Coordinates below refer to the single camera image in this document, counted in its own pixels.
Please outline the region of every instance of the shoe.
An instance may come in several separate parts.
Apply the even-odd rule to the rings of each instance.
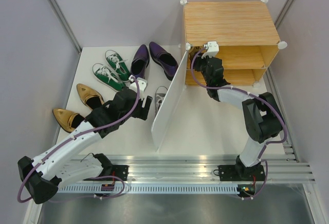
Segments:
[[[77,84],[77,92],[80,100],[91,110],[104,104],[103,97],[94,89],[84,84]]]
[[[75,128],[77,128],[81,122],[84,121],[84,117],[70,110],[54,108],[52,113],[61,128],[63,128],[68,133],[73,132]]]
[[[130,73],[128,71],[127,66],[125,65],[125,61],[121,58],[121,56],[113,50],[108,50],[105,52],[105,58],[111,68],[115,70],[118,74],[119,78],[122,81],[128,81]]]
[[[163,68],[167,79],[172,81],[178,69],[175,58],[155,42],[150,42],[149,49],[153,61]]]
[[[148,48],[145,44],[141,45],[137,50],[132,66],[130,68],[130,73],[135,78],[145,79],[145,70],[150,63],[150,56]]]
[[[93,66],[93,73],[98,81],[106,84],[114,90],[120,91],[126,87],[113,69],[107,68],[100,63],[96,63]]]
[[[154,94],[154,102],[155,102],[155,116],[159,112],[159,109],[162,105],[163,99],[166,96],[168,89],[165,86],[159,86]]]

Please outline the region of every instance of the purple shoe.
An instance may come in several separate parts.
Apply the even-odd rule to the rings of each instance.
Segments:
[[[150,42],[150,53],[153,61],[163,68],[163,71],[170,81],[173,80],[178,69],[178,63],[171,54],[165,51],[155,42]]]
[[[135,78],[145,79],[145,70],[150,63],[150,56],[148,48],[145,44],[141,45],[137,50],[132,66],[130,68],[130,73]]]

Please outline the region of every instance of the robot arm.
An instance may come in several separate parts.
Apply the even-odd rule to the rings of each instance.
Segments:
[[[203,55],[198,55],[194,61],[193,69],[202,73],[207,86],[229,87],[230,83],[224,79],[222,60],[215,58],[214,55],[216,54],[209,55],[204,53]],[[218,167],[221,173],[221,181],[247,181],[252,180],[251,176],[255,175],[258,175],[258,181],[263,180],[264,169],[260,164],[259,157],[264,151],[266,144],[282,130],[280,121],[260,100],[244,93],[230,88],[207,89],[207,92],[209,97],[214,100],[230,103],[243,111],[249,135],[244,150],[236,159],[236,164],[229,167],[227,165]],[[266,92],[258,95],[258,97],[268,102],[281,116],[271,93]]]
[[[91,144],[98,142],[109,133],[117,130],[130,117],[146,120],[152,103],[152,97],[150,96],[147,96],[146,100],[139,99],[134,111],[122,122],[75,137],[75,135],[81,132],[113,123],[124,117],[134,106],[136,96],[136,92],[132,89],[123,89],[116,93],[112,101],[108,101],[101,107],[94,109],[86,117],[85,121],[60,143],[32,159],[25,156],[18,161],[22,181],[38,163],[41,164],[25,184],[26,189],[37,204],[46,202],[56,194],[58,189],[69,184],[92,177],[112,174],[113,165],[103,154],[96,154],[93,158],[83,160],[78,164],[69,166],[65,164]],[[58,148],[61,143],[69,138],[73,138],[73,141]],[[43,162],[42,159],[53,151],[54,153]]]

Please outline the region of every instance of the green sneaker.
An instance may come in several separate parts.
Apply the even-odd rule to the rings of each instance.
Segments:
[[[129,80],[129,70],[127,66],[125,65],[125,61],[121,58],[121,56],[113,50],[108,50],[105,52],[105,58],[108,64],[115,70],[115,72],[118,74],[119,78],[122,81],[128,81]]]
[[[100,63],[93,66],[93,73],[100,82],[108,85],[114,90],[120,91],[126,87],[114,70],[109,69]]]

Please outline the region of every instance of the gold shoe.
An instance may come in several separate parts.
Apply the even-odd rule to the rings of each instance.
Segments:
[[[53,115],[55,116],[57,122],[66,132],[71,133],[74,131],[75,128],[80,125],[80,123],[84,120],[78,113],[74,113],[73,111],[61,109],[61,108],[54,108],[52,110]]]
[[[104,104],[104,100],[101,94],[99,94],[94,89],[88,87],[87,85],[77,84],[77,92],[83,104],[89,107],[91,110]],[[92,102],[87,103],[87,101],[93,97],[98,97],[99,101],[93,100]]]

